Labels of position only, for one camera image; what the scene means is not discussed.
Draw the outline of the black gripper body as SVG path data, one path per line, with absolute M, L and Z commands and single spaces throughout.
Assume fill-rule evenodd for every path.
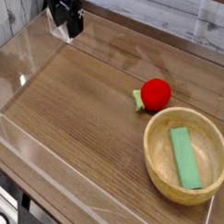
M 64 7 L 82 7 L 82 0 L 47 0 L 47 4 L 51 8 Z

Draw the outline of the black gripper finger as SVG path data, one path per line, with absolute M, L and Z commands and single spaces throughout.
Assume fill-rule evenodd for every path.
M 83 8 L 81 6 L 66 7 L 66 28 L 70 38 L 75 38 L 83 31 Z
M 48 0 L 48 7 L 52 13 L 53 22 L 56 27 L 61 26 L 66 22 L 66 7 L 63 0 Z

